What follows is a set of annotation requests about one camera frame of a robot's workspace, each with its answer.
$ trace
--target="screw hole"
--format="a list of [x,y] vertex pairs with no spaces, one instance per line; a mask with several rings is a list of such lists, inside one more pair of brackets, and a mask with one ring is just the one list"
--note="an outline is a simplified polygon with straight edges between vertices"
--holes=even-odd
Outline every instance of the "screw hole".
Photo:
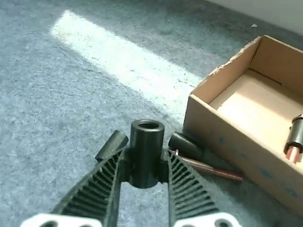
[[233,225],[228,220],[219,219],[219,220],[216,220],[215,226],[216,227],[232,227]]
[[40,227],[57,227],[57,226],[58,226],[58,223],[56,221],[48,221],[48,222],[45,222]]

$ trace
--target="open cardboard box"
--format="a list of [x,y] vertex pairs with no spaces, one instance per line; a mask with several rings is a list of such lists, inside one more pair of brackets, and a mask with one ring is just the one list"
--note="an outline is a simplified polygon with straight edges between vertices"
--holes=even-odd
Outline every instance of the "open cardboard box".
[[303,160],[285,157],[292,119],[303,114],[303,52],[258,37],[215,69],[188,98],[184,130],[303,216]]

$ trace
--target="copper threaded rod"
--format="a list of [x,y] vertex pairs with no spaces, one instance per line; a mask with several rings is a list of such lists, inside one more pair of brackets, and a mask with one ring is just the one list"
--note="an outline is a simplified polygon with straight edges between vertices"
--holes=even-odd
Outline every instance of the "copper threaded rod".
[[[178,150],[175,151],[175,155],[179,156],[179,151]],[[243,181],[243,176],[241,176],[239,174],[232,173],[230,171],[226,171],[226,170],[222,170],[222,169],[216,169],[216,168],[213,168],[210,165],[207,165],[205,163],[192,160],[190,158],[186,158],[186,157],[182,157],[182,156],[179,156],[179,157],[183,161],[185,161],[188,164],[190,164],[198,172],[208,173],[208,174],[211,174],[211,175],[216,175],[216,176],[228,178],[228,179],[235,180],[235,181],[240,181],[240,182]]]
[[299,155],[300,155],[300,148],[290,146],[289,149],[287,150],[286,158],[289,161],[296,164],[298,161]]

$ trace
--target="black plastic cylinder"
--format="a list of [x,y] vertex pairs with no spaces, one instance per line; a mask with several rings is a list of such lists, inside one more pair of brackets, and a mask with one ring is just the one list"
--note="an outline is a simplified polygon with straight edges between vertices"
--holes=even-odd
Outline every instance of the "black plastic cylinder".
[[129,183],[137,188],[150,188],[158,181],[164,125],[153,120],[132,123],[129,158],[132,163]]
[[181,156],[190,159],[201,161],[203,158],[203,149],[193,139],[177,131],[171,135],[169,148],[171,150],[178,149]]
[[286,153],[290,146],[300,149],[303,152],[303,115],[299,115],[293,119],[293,125],[290,129],[284,152]]
[[105,142],[101,150],[95,156],[98,162],[112,156],[117,150],[125,147],[128,143],[128,137],[121,131],[115,130]]

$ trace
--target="white wall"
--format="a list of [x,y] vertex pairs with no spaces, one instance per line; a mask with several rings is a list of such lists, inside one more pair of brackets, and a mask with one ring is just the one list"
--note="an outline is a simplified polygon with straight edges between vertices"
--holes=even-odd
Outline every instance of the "white wall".
[[303,35],[303,0],[208,0]]

